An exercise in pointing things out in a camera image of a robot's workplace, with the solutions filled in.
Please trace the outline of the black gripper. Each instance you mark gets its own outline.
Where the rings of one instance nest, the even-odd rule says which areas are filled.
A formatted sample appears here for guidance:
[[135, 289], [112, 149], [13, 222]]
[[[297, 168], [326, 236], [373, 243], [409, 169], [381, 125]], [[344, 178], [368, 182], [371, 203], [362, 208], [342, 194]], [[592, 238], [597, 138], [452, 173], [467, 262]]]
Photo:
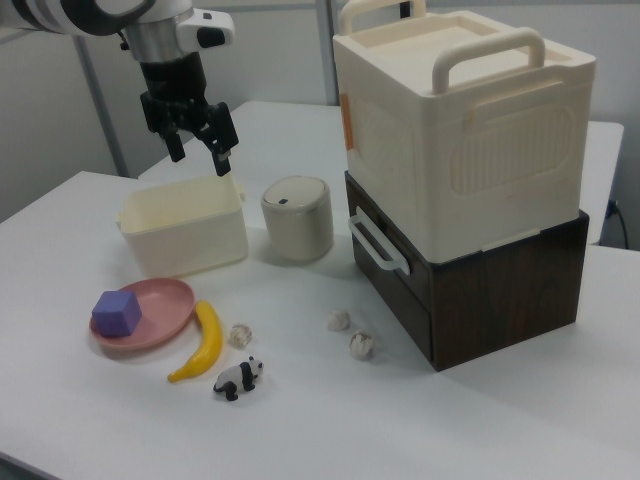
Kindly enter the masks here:
[[237, 132], [226, 103], [206, 100], [206, 77], [199, 53], [161, 63], [142, 63], [147, 91], [141, 95], [150, 131], [158, 133], [173, 162], [185, 158], [179, 130], [199, 132], [199, 140], [211, 153], [218, 177], [231, 172], [231, 150]]

